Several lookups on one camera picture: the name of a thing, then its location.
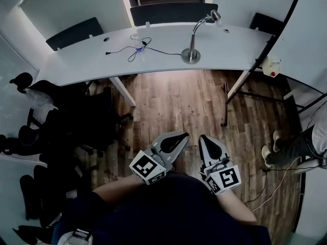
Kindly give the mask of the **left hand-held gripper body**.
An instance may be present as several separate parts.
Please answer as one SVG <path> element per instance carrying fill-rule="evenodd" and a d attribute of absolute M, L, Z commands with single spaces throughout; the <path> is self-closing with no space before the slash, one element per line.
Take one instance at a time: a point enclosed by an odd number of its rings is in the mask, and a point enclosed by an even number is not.
<path fill-rule="evenodd" d="M 167 175 L 175 160 L 173 153 L 166 153 L 158 144 L 139 151 L 129 165 L 131 171 L 144 183 L 151 185 Z"/>

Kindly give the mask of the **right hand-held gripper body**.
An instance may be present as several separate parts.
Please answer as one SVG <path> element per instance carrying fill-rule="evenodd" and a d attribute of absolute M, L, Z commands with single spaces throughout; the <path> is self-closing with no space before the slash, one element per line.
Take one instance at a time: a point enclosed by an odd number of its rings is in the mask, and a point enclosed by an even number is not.
<path fill-rule="evenodd" d="M 221 194 L 242 183 L 238 166 L 234 165 L 229 158 L 208 167 L 202 167 L 200 175 L 213 195 Z"/>

